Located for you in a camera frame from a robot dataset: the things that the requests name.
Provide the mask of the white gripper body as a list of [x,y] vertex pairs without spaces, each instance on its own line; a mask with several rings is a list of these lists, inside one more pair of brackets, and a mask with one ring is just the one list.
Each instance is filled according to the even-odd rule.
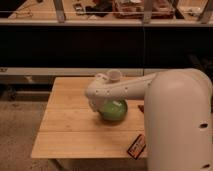
[[90,99],[88,103],[93,112],[101,113],[104,106],[107,104],[107,100],[106,99]]

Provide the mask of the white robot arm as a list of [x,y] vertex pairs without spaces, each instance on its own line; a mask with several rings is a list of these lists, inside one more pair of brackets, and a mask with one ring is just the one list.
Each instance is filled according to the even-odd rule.
[[111,83],[98,74],[85,90],[102,100],[142,100],[148,171],[213,171],[213,83],[201,70],[171,69]]

